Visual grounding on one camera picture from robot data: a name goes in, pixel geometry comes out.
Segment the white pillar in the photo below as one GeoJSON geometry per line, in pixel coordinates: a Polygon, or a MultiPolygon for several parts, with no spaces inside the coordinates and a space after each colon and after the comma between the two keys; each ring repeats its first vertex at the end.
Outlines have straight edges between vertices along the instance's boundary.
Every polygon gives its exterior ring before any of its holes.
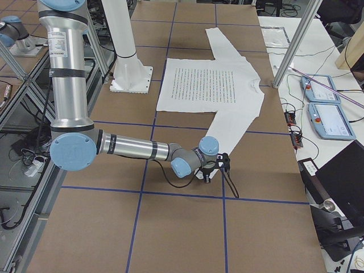
{"type": "Polygon", "coordinates": [[[153,67],[137,57],[126,0],[102,0],[102,5],[118,55],[110,90],[148,93],[153,67]]]}

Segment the black chair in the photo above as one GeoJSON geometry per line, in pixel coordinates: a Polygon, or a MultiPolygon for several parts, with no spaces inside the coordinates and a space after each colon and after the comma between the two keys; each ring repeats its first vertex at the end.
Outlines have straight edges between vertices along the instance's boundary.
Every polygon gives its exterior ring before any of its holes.
{"type": "Polygon", "coordinates": [[[356,24],[362,19],[364,0],[323,0],[318,15],[328,33],[339,39],[344,37],[332,31],[331,23],[356,24]]]}

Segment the black monitor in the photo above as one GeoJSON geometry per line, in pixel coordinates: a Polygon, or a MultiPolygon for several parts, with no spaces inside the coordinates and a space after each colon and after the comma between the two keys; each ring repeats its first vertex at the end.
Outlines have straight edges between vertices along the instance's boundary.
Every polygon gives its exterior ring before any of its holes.
{"type": "Polygon", "coordinates": [[[316,176],[351,224],[364,226],[364,146],[351,142],[316,176]]]}

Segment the label on robot arm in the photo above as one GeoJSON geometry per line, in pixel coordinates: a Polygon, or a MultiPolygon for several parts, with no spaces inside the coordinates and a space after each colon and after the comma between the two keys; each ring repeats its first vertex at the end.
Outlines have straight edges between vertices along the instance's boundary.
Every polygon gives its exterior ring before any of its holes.
{"type": "Polygon", "coordinates": [[[313,165],[312,161],[305,161],[303,164],[311,176],[316,175],[317,169],[315,165],[313,165]]]}
{"type": "Polygon", "coordinates": [[[68,57],[66,32],[53,31],[48,32],[49,56],[68,57]]]}

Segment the white base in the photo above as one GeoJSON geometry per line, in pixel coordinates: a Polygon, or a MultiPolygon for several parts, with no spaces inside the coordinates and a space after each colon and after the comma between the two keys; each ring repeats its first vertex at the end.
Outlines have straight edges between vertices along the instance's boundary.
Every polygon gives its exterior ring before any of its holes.
{"type": "MultiPolygon", "coordinates": [[[[44,43],[48,42],[48,39],[36,38],[36,37],[32,37],[32,38],[34,39],[35,44],[44,44],[44,43]]],[[[37,57],[37,55],[42,50],[42,48],[43,48],[43,46],[38,46],[38,47],[35,47],[34,49],[32,49],[31,51],[24,53],[23,51],[19,50],[19,48],[18,48],[18,46],[16,46],[16,44],[14,44],[10,48],[10,52],[15,57],[37,57]]]]}
{"type": "Polygon", "coordinates": [[[110,91],[112,92],[128,92],[128,93],[143,93],[146,94],[149,91],[150,82],[153,74],[153,67],[144,67],[148,71],[147,77],[141,79],[137,84],[129,87],[128,89],[121,87],[118,83],[118,79],[115,78],[111,82],[110,91]]]}

